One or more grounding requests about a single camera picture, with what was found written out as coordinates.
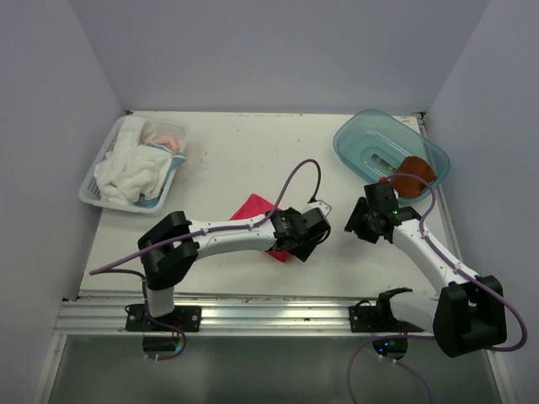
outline translucent plastic bin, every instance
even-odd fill
[[[159,201],[157,204],[151,208],[145,208],[138,205],[119,205],[109,202],[108,200],[101,200],[101,194],[95,178],[93,177],[93,171],[95,166],[105,159],[105,154],[111,152],[116,144],[116,137],[118,136],[118,131],[120,130],[121,125],[124,123],[125,116],[119,118],[115,125],[110,130],[107,139],[104,141],[104,144],[101,146],[101,150],[95,160],[93,161],[92,167],[88,170],[86,178],[81,185],[81,188],[78,190],[78,198],[86,203],[94,206],[100,206],[102,208],[116,209],[116,210],[125,210],[127,212],[135,213],[157,213],[163,207],[165,198],[167,197],[168,190],[173,181],[174,174],[176,169],[174,169],[168,176],[167,181],[163,185],[163,191],[159,195]],[[187,124],[176,122],[172,120],[152,120],[157,128],[157,134],[160,136],[172,136],[174,139],[181,141],[180,151],[184,153],[185,146],[187,144],[187,137],[190,133],[190,128]]]
[[[449,157],[432,141],[411,130],[391,115],[375,109],[359,112],[346,122],[335,134],[334,149],[341,161],[368,183],[376,183],[381,177],[392,174],[404,158],[423,158],[433,169],[436,188],[449,172]],[[400,198],[411,204],[429,194],[424,189],[414,199]]]

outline metal frame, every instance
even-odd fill
[[[422,114],[417,118],[422,136],[428,137]],[[448,249],[462,259],[455,230],[446,205],[442,187],[437,189],[440,212],[444,221]],[[34,404],[46,404],[49,400],[56,372],[69,335],[142,335],[126,332],[125,306],[140,303],[142,294],[127,292],[99,292],[80,297],[77,301],[65,301],[60,313],[41,373]],[[350,337],[361,338],[374,333],[350,331],[348,307],[360,300],[375,299],[334,297],[289,296],[239,296],[239,295],[175,295],[174,304],[201,306],[200,331],[190,336],[271,336],[271,337]],[[152,335],[169,335],[169,332]],[[516,402],[504,361],[499,353],[488,353],[501,401]]]

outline white laundry basket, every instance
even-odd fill
[[[163,207],[164,200],[167,197],[168,190],[170,189],[170,184],[172,183],[174,174],[176,173],[175,169],[170,173],[167,182],[163,185],[163,191],[159,196],[157,205],[151,208],[145,208],[137,205],[119,205],[107,200],[101,200],[101,194],[99,192],[97,182],[93,177],[93,170],[95,169],[95,166],[101,163],[105,159],[105,154],[112,151],[114,148],[118,131],[120,130],[121,125],[124,123],[124,120],[125,116],[118,119],[115,125],[112,127],[107,139],[101,146],[101,150],[99,150],[97,157],[95,157],[92,167],[89,169],[88,174],[86,174],[86,178],[84,179],[81,188],[78,190],[78,198],[86,204],[101,206],[102,208],[125,210],[127,212],[136,213],[156,213]],[[187,144],[187,137],[190,133],[190,128],[187,124],[168,120],[152,120],[152,122],[157,128],[158,135],[172,136],[174,139],[181,141],[180,151],[184,153],[185,145]]]

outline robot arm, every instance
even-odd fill
[[[286,251],[305,262],[328,237],[331,227],[326,216],[330,210],[329,205],[318,200],[310,203],[303,213],[292,208],[277,210],[259,226],[255,224],[265,215],[223,222],[188,221],[182,211],[167,215],[139,240],[139,249],[172,237],[193,233],[196,236],[141,256],[150,314],[159,318],[173,311],[174,286],[202,258],[244,250]],[[208,231],[211,228],[222,230]]]
[[[426,227],[421,231],[421,216],[413,208],[399,208],[390,183],[367,185],[365,192],[366,198],[358,200],[345,230],[373,243],[384,237],[414,261],[437,294],[429,298],[406,288],[385,292],[376,302],[382,320],[393,325],[409,322],[434,333],[450,357],[503,343],[507,338],[503,304],[447,266],[423,234],[453,263],[458,259]],[[503,294],[494,276],[480,277],[463,263],[459,265],[466,274]]]

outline red object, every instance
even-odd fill
[[[271,210],[271,208],[273,208],[272,203],[257,194],[251,194],[242,207],[230,219],[233,221],[248,219],[249,217],[264,214],[268,210]],[[268,251],[267,253],[282,263],[286,262],[292,256],[288,252],[283,251]]]

